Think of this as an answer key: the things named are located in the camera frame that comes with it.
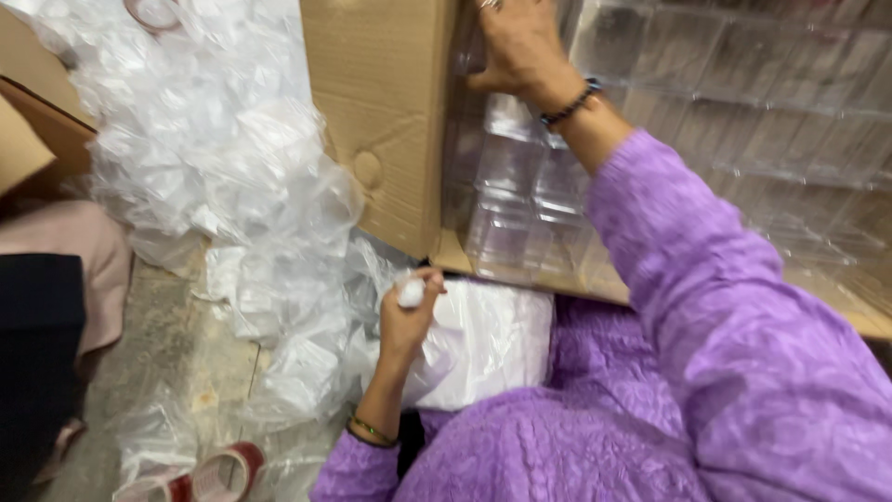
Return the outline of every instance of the gold bangle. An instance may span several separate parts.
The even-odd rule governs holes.
[[[381,441],[383,441],[386,446],[391,447],[396,444],[396,439],[390,439],[387,436],[383,435],[381,432],[376,431],[375,428],[371,425],[362,422],[359,418],[356,418],[356,415],[350,417],[350,421],[365,429],[369,434],[375,436],[376,439],[380,439]]]

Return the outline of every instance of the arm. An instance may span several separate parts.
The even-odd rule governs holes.
[[[383,502],[393,497],[399,485],[399,447],[394,444],[400,431],[402,389],[434,318],[434,302],[446,292],[440,271],[426,268],[415,274],[426,283],[418,308],[401,308],[395,289],[381,301],[381,354],[354,415],[375,433],[353,420],[347,424],[310,493],[314,502]]]
[[[543,3],[483,9],[490,76],[472,85],[482,79],[554,112],[582,84],[566,83],[579,76],[557,46],[543,55],[517,42],[545,30]],[[552,70],[525,70],[537,57]],[[592,222],[631,290],[713,497],[892,499],[892,386],[851,326],[784,284],[777,253],[741,227],[737,210],[671,148],[630,135],[601,99],[558,131],[595,175]]]

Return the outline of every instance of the stack of plastic containers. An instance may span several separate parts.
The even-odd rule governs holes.
[[[478,95],[475,10],[462,16],[445,146],[444,214],[481,275],[618,280],[582,214],[587,180],[539,111]],[[675,147],[797,267],[870,261],[851,224],[892,189],[892,1],[565,1],[571,62],[633,124]]]

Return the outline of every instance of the cardboard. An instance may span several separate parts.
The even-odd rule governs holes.
[[[460,0],[303,2],[313,99],[326,116],[329,151],[365,192],[359,226],[416,258],[474,273],[440,223],[448,63]],[[864,336],[892,339],[892,320],[829,280],[788,277],[841,312]],[[584,289],[541,277],[534,288],[628,303],[621,282]]]
[[[0,195],[4,202],[63,197],[60,183],[90,170],[93,119],[60,61],[0,8]]]

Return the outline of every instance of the ring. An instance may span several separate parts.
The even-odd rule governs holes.
[[[482,11],[484,7],[492,7],[496,11],[501,10],[502,0],[483,0],[483,3],[480,4],[480,10]]]

